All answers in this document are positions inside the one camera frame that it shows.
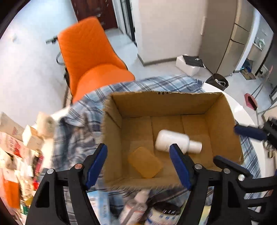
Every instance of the black trash can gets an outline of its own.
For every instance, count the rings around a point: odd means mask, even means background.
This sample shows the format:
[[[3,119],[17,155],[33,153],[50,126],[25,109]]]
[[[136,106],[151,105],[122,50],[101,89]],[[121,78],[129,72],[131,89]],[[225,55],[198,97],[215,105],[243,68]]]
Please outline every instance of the black trash can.
[[[228,81],[220,74],[215,73],[214,75],[210,76],[206,83],[215,86],[216,88],[219,88],[220,90],[224,91],[226,88],[228,88],[229,83]]]

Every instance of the open cardboard box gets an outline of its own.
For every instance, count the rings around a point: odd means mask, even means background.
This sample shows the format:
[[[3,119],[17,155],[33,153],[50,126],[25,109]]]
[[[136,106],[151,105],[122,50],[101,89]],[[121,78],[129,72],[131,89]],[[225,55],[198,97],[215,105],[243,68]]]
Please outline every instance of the open cardboard box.
[[[222,93],[121,92],[105,102],[103,143],[108,147],[104,180],[110,189],[180,186],[168,152],[155,149],[162,129],[187,134],[202,142],[200,154],[189,154],[194,163],[220,170],[213,157],[221,155],[243,163],[235,119]],[[145,179],[127,161],[130,152],[146,147],[163,163],[153,178]]]

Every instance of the metal screw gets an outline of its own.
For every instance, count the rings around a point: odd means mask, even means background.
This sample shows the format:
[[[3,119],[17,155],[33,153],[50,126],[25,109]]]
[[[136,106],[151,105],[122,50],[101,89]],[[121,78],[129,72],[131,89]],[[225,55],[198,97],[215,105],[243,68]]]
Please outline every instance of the metal screw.
[[[202,165],[201,164],[195,164],[194,167],[197,170],[201,170],[202,169]]]
[[[223,171],[224,171],[224,173],[227,173],[227,174],[229,174],[231,172],[228,168],[225,168]]]
[[[245,179],[245,176],[244,176],[243,174],[240,174],[240,175],[238,176],[238,180],[239,180],[239,181],[244,181],[244,179]]]
[[[54,169],[49,169],[49,170],[47,170],[47,173],[48,174],[52,174],[54,172]]]
[[[83,165],[82,165],[81,163],[78,163],[78,164],[75,165],[75,169],[81,169],[82,166],[83,166]]]

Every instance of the plaid cloth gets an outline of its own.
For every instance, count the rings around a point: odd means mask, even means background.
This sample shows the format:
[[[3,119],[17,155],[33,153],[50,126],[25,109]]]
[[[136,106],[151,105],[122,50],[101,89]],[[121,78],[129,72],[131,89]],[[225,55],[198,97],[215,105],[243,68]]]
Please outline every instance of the plaid cloth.
[[[67,170],[76,163],[94,153],[100,143],[100,124],[103,116],[103,103],[110,93],[119,91],[170,91],[202,93],[203,82],[187,75],[153,77],[140,81],[123,82],[99,88],[74,104],[67,115],[60,119],[54,136],[53,168],[56,171]],[[241,137],[244,155],[244,167],[250,170],[254,178],[260,177],[258,159],[249,138]],[[96,189],[106,190],[99,176]],[[206,204],[211,204],[213,188],[209,188]],[[133,198],[137,191],[117,190],[109,192],[110,209],[115,217],[123,209],[125,203]],[[167,190],[151,190],[147,201],[149,207],[159,201],[167,201],[177,206],[188,199],[189,191],[185,188]],[[257,198],[259,194],[249,194],[246,198]],[[65,188],[65,199],[70,222],[77,224],[71,205],[68,188]]]

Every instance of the white bottle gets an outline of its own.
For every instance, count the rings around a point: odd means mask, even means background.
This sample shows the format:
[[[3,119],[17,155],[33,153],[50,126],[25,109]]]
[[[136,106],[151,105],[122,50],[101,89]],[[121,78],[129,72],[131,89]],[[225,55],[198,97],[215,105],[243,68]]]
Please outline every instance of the white bottle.
[[[155,148],[159,151],[169,152],[169,147],[172,144],[177,144],[183,154],[186,152],[200,153],[202,150],[202,143],[190,140],[186,134],[161,130],[158,133]]]
[[[130,199],[121,214],[119,215],[119,222],[121,225],[136,224],[147,209],[145,204],[149,197],[149,190],[141,190],[137,193],[134,199]]]

